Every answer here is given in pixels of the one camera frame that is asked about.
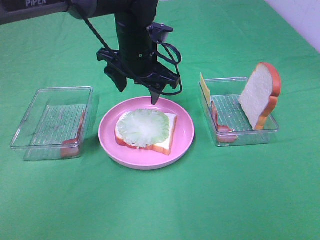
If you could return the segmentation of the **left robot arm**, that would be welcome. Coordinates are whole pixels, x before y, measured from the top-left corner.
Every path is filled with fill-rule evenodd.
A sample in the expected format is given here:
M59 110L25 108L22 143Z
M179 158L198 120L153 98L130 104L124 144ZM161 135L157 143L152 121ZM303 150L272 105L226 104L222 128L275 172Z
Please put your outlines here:
M183 90L180 73L173 72L158 58L177 67L182 60L180 52L166 43L173 29L156 23L157 0L2 0L0 2L1 25L68 12L76 19L84 20L103 45L97 52L98 61L106 61L104 73L123 92L127 80L148 88L151 103L155 105L160 95L166 95L167 85ZM112 50L89 21L90 18L114 15L118 50Z

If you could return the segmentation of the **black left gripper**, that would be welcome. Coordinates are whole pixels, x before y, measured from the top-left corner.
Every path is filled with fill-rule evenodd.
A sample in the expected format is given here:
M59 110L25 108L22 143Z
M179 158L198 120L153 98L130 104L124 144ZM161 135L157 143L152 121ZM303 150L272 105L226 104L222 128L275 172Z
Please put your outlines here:
M101 48L97 52L98 61L106 61L104 73L113 81L119 92L127 87L127 80L149 89L151 104L156 105L164 88L181 87L178 71L173 72L158 62L158 58L177 66L181 62L180 52L169 43L153 42L147 27L138 24L131 13L115 14L118 50Z

